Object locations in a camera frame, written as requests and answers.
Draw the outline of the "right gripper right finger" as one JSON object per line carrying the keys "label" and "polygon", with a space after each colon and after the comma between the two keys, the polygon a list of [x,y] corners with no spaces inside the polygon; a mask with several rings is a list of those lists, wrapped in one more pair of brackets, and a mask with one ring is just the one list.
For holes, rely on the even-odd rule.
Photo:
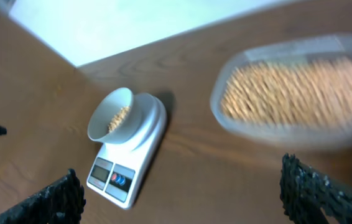
{"label": "right gripper right finger", "polygon": [[282,158],[280,199],[284,214],[294,223],[352,224],[352,187],[331,179],[295,155]]}

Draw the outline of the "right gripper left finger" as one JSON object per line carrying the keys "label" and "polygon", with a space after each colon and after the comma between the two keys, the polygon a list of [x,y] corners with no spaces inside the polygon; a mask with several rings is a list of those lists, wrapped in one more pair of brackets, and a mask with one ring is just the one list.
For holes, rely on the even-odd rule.
{"label": "right gripper left finger", "polygon": [[80,224],[85,190],[74,169],[0,214],[0,224]]}

